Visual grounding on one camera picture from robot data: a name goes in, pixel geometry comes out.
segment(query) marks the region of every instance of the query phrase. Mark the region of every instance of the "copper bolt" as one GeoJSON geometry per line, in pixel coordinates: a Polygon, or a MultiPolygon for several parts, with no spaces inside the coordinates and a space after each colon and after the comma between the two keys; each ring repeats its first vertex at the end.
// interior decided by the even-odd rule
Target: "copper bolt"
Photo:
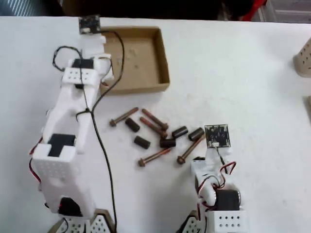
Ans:
{"type": "Polygon", "coordinates": [[[184,164],[186,162],[186,158],[188,157],[188,155],[194,150],[194,148],[196,148],[196,146],[205,139],[205,135],[203,135],[202,137],[200,137],[198,140],[196,140],[189,148],[188,150],[186,150],[186,152],[182,155],[182,156],[178,156],[177,158],[177,162],[179,164],[184,164]]]}
{"type": "Polygon", "coordinates": [[[153,123],[151,123],[150,121],[148,121],[146,118],[144,117],[140,117],[139,118],[140,121],[142,123],[144,123],[145,125],[147,125],[150,129],[152,129],[153,131],[155,131],[157,134],[159,134],[162,138],[166,138],[167,137],[167,133],[162,131],[160,128],[158,128],[157,126],[155,126],[153,123]]]}
{"type": "Polygon", "coordinates": [[[138,165],[139,166],[146,166],[146,163],[148,163],[148,162],[150,162],[150,161],[160,157],[163,154],[167,154],[170,151],[171,151],[171,148],[167,148],[167,149],[161,150],[160,152],[155,153],[155,154],[153,154],[153,155],[151,155],[151,156],[149,156],[149,157],[147,157],[145,159],[140,159],[138,161],[138,165]]]}
{"type": "Polygon", "coordinates": [[[118,118],[116,119],[111,119],[111,121],[109,122],[110,126],[112,127],[116,127],[117,126],[117,123],[126,119],[127,117],[129,117],[131,114],[135,113],[138,111],[138,108],[133,108],[131,109],[130,111],[124,113],[122,116],[119,116],[118,118]]]}
{"type": "Polygon", "coordinates": [[[160,121],[158,118],[152,115],[148,110],[143,108],[141,111],[151,120],[153,120],[158,126],[160,126],[162,130],[166,131],[169,128],[169,125],[167,123],[163,123],[162,121],[160,121]]]}

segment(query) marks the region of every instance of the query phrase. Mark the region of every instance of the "black wire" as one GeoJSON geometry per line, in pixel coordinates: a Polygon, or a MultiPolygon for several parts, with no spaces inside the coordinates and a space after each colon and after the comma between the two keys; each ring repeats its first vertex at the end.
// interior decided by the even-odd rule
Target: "black wire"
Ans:
{"type": "Polygon", "coordinates": [[[123,74],[123,70],[124,70],[124,59],[125,59],[125,49],[124,49],[124,44],[123,44],[123,40],[122,38],[120,37],[120,35],[116,32],[116,31],[101,31],[101,33],[113,33],[120,41],[121,43],[121,46],[122,46],[122,65],[121,65],[121,69],[120,69],[120,73],[119,73],[119,77],[118,79],[104,92],[102,93],[102,95],[98,98],[98,100],[95,102],[94,106],[93,106],[93,109],[92,109],[92,112],[94,112],[97,104],[101,101],[101,99],[115,86],[118,84],[118,82],[121,80],[122,78],[122,74],[123,74]]]}
{"type": "MultiPolygon", "coordinates": [[[[85,95],[85,91],[84,91],[84,87],[83,87],[83,93],[84,93],[84,97],[85,97],[85,101],[86,101],[86,110],[78,113],[76,115],[76,117],[81,114],[81,113],[90,113],[91,114],[91,118],[92,118],[92,121],[93,121],[93,126],[94,126],[94,130],[95,130],[95,133],[96,133],[96,136],[97,136],[97,139],[99,141],[99,144],[103,150],[103,153],[104,153],[104,156],[105,156],[105,160],[106,160],[106,163],[107,163],[107,168],[108,168],[108,173],[109,173],[109,179],[110,179],[110,187],[111,187],[111,198],[112,198],[112,207],[113,207],[113,214],[114,214],[114,221],[115,221],[115,228],[114,228],[114,232],[116,233],[117,232],[117,212],[116,212],[116,205],[115,205],[115,196],[114,196],[114,189],[113,189],[113,180],[112,180],[112,172],[111,172],[111,167],[110,167],[110,162],[109,162],[109,159],[108,159],[108,155],[107,155],[107,152],[106,152],[106,149],[104,147],[104,144],[103,144],[103,141],[100,137],[100,134],[99,134],[99,131],[98,131],[98,128],[97,128],[97,124],[96,124],[96,120],[95,120],[95,116],[94,116],[94,111],[98,105],[98,103],[102,100],[102,98],[115,86],[117,85],[117,83],[121,80],[122,78],[122,75],[123,75],[123,70],[124,70],[124,59],[125,59],[125,49],[124,49],[124,43],[123,43],[123,40],[122,38],[120,37],[120,35],[116,32],[116,31],[101,31],[101,33],[113,33],[117,38],[118,40],[120,41],[121,43],[121,46],[122,46],[122,65],[121,65],[121,69],[120,69],[120,73],[119,73],[119,77],[118,79],[106,90],[104,91],[104,93],[101,94],[101,96],[97,99],[97,101],[94,103],[93,105],[93,108],[92,110],[90,110],[88,108],[88,105],[87,105],[87,101],[86,101],[86,95],[85,95]]],[[[82,57],[82,54],[75,48],[75,47],[69,47],[69,46],[61,46],[59,47],[55,53],[54,53],[54,57],[53,57],[53,66],[56,67],[58,70],[60,71],[64,71],[65,68],[59,68],[56,63],[55,63],[55,59],[56,59],[56,56],[57,56],[57,53],[59,50],[61,50],[62,48],[67,48],[67,49],[72,49],[74,51],[76,51],[79,56],[80,56],[80,59],[82,60],[83,57],[82,57]]],[[[81,62],[80,62],[80,77],[81,77],[81,83],[83,85],[83,81],[82,81],[82,69],[81,69],[81,62]]]]}
{"type": "Polygon", "coordinates": [[[222,162],[223,165],[225,165],[225,162],[224,162],[224,159],[222,158],[222,156],[220,155],[219,151],[218,151],[218,148],[217,147],[214,147],[215,150],[217,151],[219,157],[220,157],[220,161],[222,162]]]}
{"type": "Polygon", "coordinates": [[[101,31],[101,33],[113,33],[120,41],[121,46],[122,46],[122,65],[121,65],[121,69],[120,69],[120,73],[119,73],[119,77],[118,79],[104,92],[102,93],[102,95],[98,98],[98,100],[94,103],[94,106],[92,108],[91,111],[91,116],[92,116],[92,121],[93,121],[93,125],[94,125],[94,129],[95,129],[95,133],[97,136],[97,139],[99,141],[99,144],[101,145],[101,148],[104,152],[104,156],[106,159],[106,163],[107,163],[107,167],[108,167],[108,172],[109,172],[109,177],[110,177],[110,186],[111,186],[111,198],[112,198],[112,207],[113,207],[113,214],[114,214],[114,219],[115,219],[115,229],[114,232],[117,232],[117,213],[116,213],[116,205],[115,205],[115,195],[114,195],[114,191],[113,191],[113,181],[112,181],[112,172],[111,172],[111,168],[110,168],[110,163],[109,163],[109,159],[108,159],[108,155],[106,152],[106,149],[104,147],[104,144],[102,142],[102,139],[99,135],[98,129],[97,129],[97,124],[96,124],[96,120],[94,117],[94,111],[96,109],[96,106],[98,105],[98,103],[101,101],[101,99],[115,86],[117,85],[117,83],[121,80],[122,78],[122,74],[123,74],[123,70],[124,70],[124,59],[125,59],[125,49],[124,49],[124,43],[122,38],[120,37],[120,35],[116,32],[116,31],[101,31]]]}
{"type": "MultiPolygon", "coordinates": [[[[82,68],[81,68],[83,56],[82,56],[81,52],[80,52],[77,48],[71,47],[71,46],[66,46],[66,45],[63,45],[63,46],[58,47],[57,50],[55,50],[55,52],[54,52],[52,65],[53,65],[56,69],[58,69],[59,71],[62,71],[62,72],[65,71],[65,68],[60,68],[60,67],[56,64],[56,62],[55,62],[58,52],[59,52],[60,50],[62,50],[62,49],[70,49],[70,50],[76,51],[76,52],[78,53],[79,58],[80,58],[79,69],[80,69],[81,85],[84,86],[84,84],[83,84],[83,79],[82,79],[82,68]]],[[[88,109],[87,100],[86,100],[86,92],[85,92],[84,88],[82,88],[82,90],[83,90],[84,100],[85,100],[85,102],[86,102],[86,109],[88,109]]]]}
{"type": "Polygon", "coordinates": [[[207,229],[207,217],[205,216],[205,227],[204,227],[204,233],[206,232],[206,229],[207,229]]]}
{"type": "Polygon", "coordinates": [[[67,232],[67,231],[68,231],[68,228],[69,228],[69,224],[68,224],[67,219],[63,218],[63,220],[66,222],[67,227],[66,227],[66,229],[65,229],[63,232],[61,232],[61,233],[67,232]]]}
{"type": "Polygon", "coordinates": [[[218,178],[217,178],[216,176],[214,176],[214,175],[209,175],[208,177],[206,177],[206,179],[209,179],[209,178],[211,178],[211,177],[214,177],[214,178],[216,179],[216,181],[217,181],[217,183],[218,183],[218,187],[220,187],[220,182],[219,182],[219,180],[218,180],[218,178]]]}

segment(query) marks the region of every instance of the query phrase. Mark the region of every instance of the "white plastic bracket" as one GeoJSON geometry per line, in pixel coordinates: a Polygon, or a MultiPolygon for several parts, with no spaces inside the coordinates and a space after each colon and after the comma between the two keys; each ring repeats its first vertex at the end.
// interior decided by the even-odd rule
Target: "white plastic bracket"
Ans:
{"type": "MultiPolygon", "coordinates": [[[[108,223],[106,222],[104,216],[97,215],[90,224],[89,220],[82,220],[78,218],[66,218],[68,222],[68,233],[111,233],[108,223]]],[[[67,223],[62,222],[56,233],[62,233],[67,228],[67,223]]]]}
{"type": "Polygon", "coordinates": [[[247,233],[246,218],[245,210],[208,211],[208,233],[247,233]]]}

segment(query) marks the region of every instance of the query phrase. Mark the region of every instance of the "cardboard box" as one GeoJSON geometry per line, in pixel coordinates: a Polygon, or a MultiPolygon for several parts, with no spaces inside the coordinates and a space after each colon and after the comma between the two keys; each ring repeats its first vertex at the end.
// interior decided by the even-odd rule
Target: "cardboard box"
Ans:
{"type": "MultiPolygon", "coordinates": [[[[150,93],[165,91],[170,85],[161,30],[157,27],[112,27],[102,30],[117,31],[125,48],[124,71],[121,81],[109,94],[150,93]]],[[[112,33],[105,33],[105,52],[112,55],[115,80],[119,77],[122,49],[112,33]]]]}

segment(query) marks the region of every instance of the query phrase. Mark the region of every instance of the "perforated plastic panel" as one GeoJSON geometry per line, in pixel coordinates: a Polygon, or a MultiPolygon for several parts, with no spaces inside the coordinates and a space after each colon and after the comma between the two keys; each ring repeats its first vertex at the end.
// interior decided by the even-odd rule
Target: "perforated plastic panel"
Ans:
{"type": "MultiPolygon", "coordinates": [[[[94,69],[82,69],[83,84],[98,86],[100,77],[94,69]]],[[[81,84],[80,69],[67,67],[63,76],[63,83],[81,84]]]]}
{"type": "Polygon", "coordinates": [[[97,215],[91,225],[91,233],[110,233],[105,218],[102,215],[97,215]]]}
{"type": "MultiPolygon", "coordinates": [[[[68,230],[66,233],[110,233],[104,216],[97,215],[90,225],[89,220],[83,220],[78,218],[66,218],[68,221],[68,230]]],[[[62,233],[66,230],[67,224],[65,221],[62,222],[56,233],[62,233]]]]}
{"type": "Polygon", "coordinates": [[[207,220],[211,233],[248,232],[246,211],[209,211],[207,220]]]}
{"type": "Polygon", "coordinates": [[[190,217],[182,233],[197,233],[198,229],[197,220],[195,217],[190,217]]]}
{"type": "MultiPolygon", "coordinates": [[[[73,218],[66,218],[68,222],[68,229],[66,233],[83,233],[85,225],[89,226],[89,220],[82,220],[82,219],[73,219],[73,218]]],[[[60,225],[56,233],[62,233],[66,230],[67,224],[65,221],[60,225]]]]}

